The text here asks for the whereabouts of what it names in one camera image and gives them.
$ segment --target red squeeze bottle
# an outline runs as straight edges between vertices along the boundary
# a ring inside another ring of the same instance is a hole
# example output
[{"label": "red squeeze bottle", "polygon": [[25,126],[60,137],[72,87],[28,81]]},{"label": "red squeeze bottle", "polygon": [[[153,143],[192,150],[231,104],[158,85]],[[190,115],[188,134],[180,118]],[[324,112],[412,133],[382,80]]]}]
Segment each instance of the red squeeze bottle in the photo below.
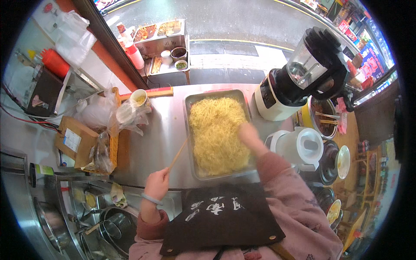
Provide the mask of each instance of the red squeeze bottle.
[{"label": "red squeeze bottle", "polygon": [[58,78],[65,78],[70,65],[54,49],[43,49],[40,55],[42,56],[42,62],[45,64],[45,67],[57,75]]},{"label": "red squeeze bottle", "polygon": [[125,45],[127,49],[127,56],[131,59],[136,69],[143,69],[144,67],[144,60],[140,54],[140,51],[134,45],[133,42],[128,42]]}]

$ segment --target metal food warmer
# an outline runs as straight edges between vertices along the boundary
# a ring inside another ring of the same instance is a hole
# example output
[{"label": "metal food warmer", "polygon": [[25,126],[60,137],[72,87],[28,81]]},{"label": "metal food warmer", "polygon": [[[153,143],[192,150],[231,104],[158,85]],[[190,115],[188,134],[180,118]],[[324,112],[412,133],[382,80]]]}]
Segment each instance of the metal food warmer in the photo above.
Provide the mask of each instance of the metal food warmer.
[{"label": "metal food warmer", "polygon": [[[178,22],[180,26],[173,28],[169,35],[165,35],[163,32],[160,32],[161,26],[168,23]],[[186,22],[185,19],[177,19],[167,22],[159,22],[154,25],[147,25],[146,27],[155,26],[156,29],[149,34],[149,38],[142,40],[139,29],[136,30],[134,34],[134,44],[140,51],[140,54],[144,58],[144,69],[140,70],[142,76],[154,76],[160,74],[174,73],[174,72],[183,72],[186,75],[187,84],[190,84],[189,78],[189,35],[186,31]],[[187,52],[186,62],[188,66],[186,69],[178,70],[176,69],[174,62],[170,65],[162,64],[159,71],[152,73],[151,69],[154,65],[154,61],[157,57],[161,57],[160,54],[165,50],[173,50],[176,47],[184,47]]]}]

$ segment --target long wooden chopsticks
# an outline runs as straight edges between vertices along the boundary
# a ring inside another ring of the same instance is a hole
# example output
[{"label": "long wooden chopsticks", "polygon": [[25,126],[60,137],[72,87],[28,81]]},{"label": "long wooden chopsticks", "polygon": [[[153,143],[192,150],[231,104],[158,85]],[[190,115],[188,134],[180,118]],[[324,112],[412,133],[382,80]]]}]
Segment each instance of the long wooden chopsticks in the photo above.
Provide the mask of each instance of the long wooden chopsticks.
[{"label": "long wooden chopsticks", "polygon": [[319,120],[319,122],[324,123],[324,124],[338,124],[338,121],[333,121],[333,120]]},{"label": "long wooden chopsticks", "polygon": [[188,142],[189,136],[188,138],[185,140],[185,142],[183,143],[183,145],[181,146],[181,149],[179,149],[179,152],[175,155],[175,158],[172,160],[170,166],[169,166],[169,170],[172,169],[173,165],[175,164],[176,160],[178,159],[179,155],[181,154],[181,151],[183,150],[183,148],[186,145],[186,142]]},{"label": "long wooden chopsticks", "polygon": [[318,115],[318,116],[326,116],[326,117],[333,118],[333,119],[340,119],[341,118],[340,116],[322,114],[322,113],[319,113],[319,112],[315,112],[315,115]]}]

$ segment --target blender jar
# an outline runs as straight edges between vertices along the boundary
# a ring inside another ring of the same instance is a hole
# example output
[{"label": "blender jar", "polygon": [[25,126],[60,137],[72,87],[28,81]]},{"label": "blender jar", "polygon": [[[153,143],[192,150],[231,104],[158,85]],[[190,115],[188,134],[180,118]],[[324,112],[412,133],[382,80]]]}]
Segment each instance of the blender jar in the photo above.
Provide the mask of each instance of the blender jar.
[{"label": "blender jar", "polygon": [[307,32],[303,35],[286,64],[290,78],[301,89],[305,89],[327,71],[307,49],[305,44]]}]

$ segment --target dark brown apron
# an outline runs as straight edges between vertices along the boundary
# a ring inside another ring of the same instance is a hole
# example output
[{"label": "dark brown apron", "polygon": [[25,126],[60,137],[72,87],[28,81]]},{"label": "dark brown apron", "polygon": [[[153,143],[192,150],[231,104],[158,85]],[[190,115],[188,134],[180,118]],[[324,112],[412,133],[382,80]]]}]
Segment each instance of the dark brown apron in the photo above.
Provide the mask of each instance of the dark brown apron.
[{"label": "dark brown apron", "polygon": [[173,260],[181,252],[213,247],[264,245],[283,259],[294,259],[278,243],[285,234],[265,197],[257,183],[182,191],[183,211],[167,224],[162,259]]}]

